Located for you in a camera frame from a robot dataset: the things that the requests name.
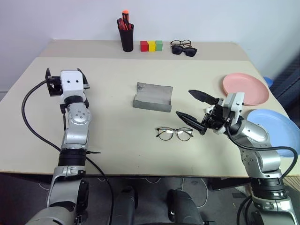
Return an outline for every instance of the black glasses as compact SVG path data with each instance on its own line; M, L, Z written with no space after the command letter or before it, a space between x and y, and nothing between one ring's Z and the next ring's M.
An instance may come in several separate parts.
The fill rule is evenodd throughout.
M160 127L156 130L158 131L158 135L156 135L156 137L159 137L161 140L164 141L169 141L173 137L174 132L176 133L177 137L184 142L188 141L191 137L194 137L192 135L193 130L186 127L182 127L179 129Z
M183 47L192 47L191 43L192 42L190 40L183 40L183 41L174 40L170 42L171 45L182 45Z
M197 49L192 48L190 40L174 40L171 41L170 44L172 45L172 53L175 55L180 55L182 52L186 53L187 56L193 57L196 55Z

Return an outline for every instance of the black pen holder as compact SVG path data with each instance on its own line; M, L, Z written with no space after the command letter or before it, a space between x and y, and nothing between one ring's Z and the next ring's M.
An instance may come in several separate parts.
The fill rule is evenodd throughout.
M122 47L125 52L131 52L133 50L133 29L134 25L131 25L130 30L120 30L120 37L122 42Z

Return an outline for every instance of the sunglasses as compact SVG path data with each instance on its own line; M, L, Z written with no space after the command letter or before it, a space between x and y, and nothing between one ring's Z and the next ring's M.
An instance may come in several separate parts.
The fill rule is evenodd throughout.
M172 53L175 55L180 55L182 52L184 52L187 56L193 57L196 55L197 49L192 48L190 40L174 40L171 41L170 44L172 45Z
M186 53L186 56L193 57L196 55L197 49L192 47L184 48L182 46L173 45L171 46L172 53L175 55L180 55L182 52Z

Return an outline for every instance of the plate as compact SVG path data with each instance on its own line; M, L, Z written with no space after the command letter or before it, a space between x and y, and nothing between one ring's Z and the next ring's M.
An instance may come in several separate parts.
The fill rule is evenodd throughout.
M289 118L270 109L253 110L247 120L262 125L270 135L273 147L288 146L300 154L300 130ZM289 150L277 150L283 157L293 157Z
M248 74L228 74L223 79L223 89L226 94L244 92L245 105L260 105L269 99L268 88L260 80Z

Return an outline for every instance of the toy block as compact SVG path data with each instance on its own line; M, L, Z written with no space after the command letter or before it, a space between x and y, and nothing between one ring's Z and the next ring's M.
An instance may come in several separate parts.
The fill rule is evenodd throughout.
M148 42L147 41L141 41L141 52L147 52L148 51Z
M155 51L163 50L163 41L155 41Z
M155 41L148 41L148 51L149 52L155 52Z

